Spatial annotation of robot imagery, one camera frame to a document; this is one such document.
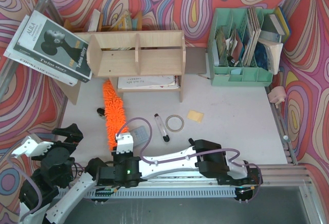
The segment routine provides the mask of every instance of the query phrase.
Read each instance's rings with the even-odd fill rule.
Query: test tube
[[[169,135],[167,133],[166,127],[163,124],[163,121],[162,121],[161,117],[159,116],[159,114],[155,114],[154,115],[154,119],[155,119],[155,122],[156,122],[156,124],[157,124],[157,126],[159,128],[159,131],[160,131],[160,133],[161,133],[161,135],[163,137],[163,140],[165,142],[169,142],[169,140],[170,140]]]

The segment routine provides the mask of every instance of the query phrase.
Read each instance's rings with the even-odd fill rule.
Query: magazine
[[[92,15],[88,19],[86,25],[83,27],[83,32],[96,32],[99,23],[99,17],[101,16],[100,11],[97,9],[93,10]]]
[[[14,46],[17,43],[28,20],[29,20],[29,16],[26,15],[24,17],[23,21],[21,22],[20,26],[18,27],[11,42],[9,43],[6,51],[4,52],[4,56],[8,57],[14,61],[17,61],[25,66],[28,66],[38,72],[41,72],[49,77],[57,79],[65,84],[68,84],[70,86],[76,85],[76,83],[78,82],[77,79],[72,78],[72,77],[70,77],[58,70],[55,70],[47,65],[41,64],[40,62],[36,61],[35,59],[14,50]]]
[[[34,11],[14,50],[88,82],[92,78],[86,52],[88,43],[41,13]]]

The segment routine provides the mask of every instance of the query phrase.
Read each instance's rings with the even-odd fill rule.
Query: colorful swirl pattern wall
[[[0,0],[0,55],[37,0]],[[0,59],[0,73],[6,58]],[[25,180],[6,159],[21,140],[31,133],[51,138],[58,122],[64,96],[49,77],[20,65],[0,103],[0,223],[16,223],[19,189]],[[29,175],[36,164],[26,157],[14,162]]]
[[[274,8],[284,0],[53,0],[60,14],[82,26],[93,9],[104,13],[103,24],[113,24],[124,10],[143,12],[144,30],[182,29],[187,44],[206,47],[216,7],[257,5]]]
[[[282,114],[289,136],[329,220],[329,0],[299,0],[288,16],[293,33],[275,84],[286,89]]]
[[[0,50],[36,0],[0,0]],[[143,29],[182,29],[187,43],[206,47],[216,7],[274,8],[284,0],[53,0],[60,14],[83,26],[94,8],[104,24],[112,24],[124,10],[143,12]],[[276,84],[286,87],[283,115],[298,159],[306,163],[329,206],[329,15],[328,0],[299,0],[290,11],[293,34],[285,46],[282,73]],[[0,60],[0,71],[4,57]],[[20,66],[0,104],[0,223],[15,223],[22,178],[5,159],[29,133],[50,138],[63,105],[63,94],[48,77]],[[26,158],[16,163],[28,173],[35,168]]]

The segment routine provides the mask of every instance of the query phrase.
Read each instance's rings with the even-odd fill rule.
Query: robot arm
[[[199,171],[207,178],[217,178],[218,184],[226,185],[255,185],[258,176],[257,169],[248,166],[238,167],[230,162],[231,155],[225,152],[209,152],[221,149],[219,144],[206,140],[189,140],[191,146],[177,153],[157,157],[140,157],[133,155],[133,141],[131,135],[121,134],[117,137],[118,146],[112,152],[113,166],[108,166],[101,159],[94,158],[79,178],[78,182],[52,208],[51,201],[58,195],[58,187],[65,188],[72,181],[72,165],[74,158],[70,154],[83,138],[75,124],[65,129],[55,129],[53,133],[64,135],[67,139],[62,143],[41,141],[30,135],[13,154],[25,154],[33,160],[40,160],[40,169],[35,170],[32,180],[42,192],[42,205],[33,214],[26,216],[24,224],[63,224],[72,209],[80,202],[85,194],[95,186],[123,186],[136,187],[161,174],[178,171]],[[234,160],[238,164],[247,164],[246,161]],[[20,192],[20,219],[38,204],[35,190],[28,181],[23,183]]]
[[[40,190],[42,201],[35,186],[25,180],[19,195],[21,223],[42,223],[46,210],[59,193],[58,187],[65,188],[73,180],[72,165],[75,160],[70,154],[83,139],[83,135],[76,124],[63,129],[56,128],[52,133],[67,138],[64,142],[47,142],[42,141],[35,134],[29,135],[23,140],[22,145],[12,152],[15,158],[26,155],[32,160],[41,161],[40,168],[35,170],[30,178]],[[28,215],[30,210],[39,206],[39,201],[41,202],[39,209]]]

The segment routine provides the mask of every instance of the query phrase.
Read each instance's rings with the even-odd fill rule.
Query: white table surface
[[[82,84],[77,105],[67,103],[62,127],[76,123],[84,135],[72,154],[76,162],[86,166],[91,158],[110,160],[105,120],[97,115],[104,107],[102,84],[105,79],[93,78]],[[189,138],[205,139],[235,148],[240,159],[256,164],[286,164],[279,133],[263,87],[212,87],[210,80],[197,75],[185,75],[183,102],[178,92],[131,92],[123,94],[127,120],[143,117],[150,121],[153,138],[145,156],[158,156],[180,151],[190,144]],[[189,110],[204,113],[202,123],[187,119]],[[170,142],[165,143],[154,120],[158,113],[165,122],[169,115],[180,115],[185,122],[183,130],[168,131]],[[130,129],[145,125],[133,121]],[[134,150],[139,155],[140,147]]]

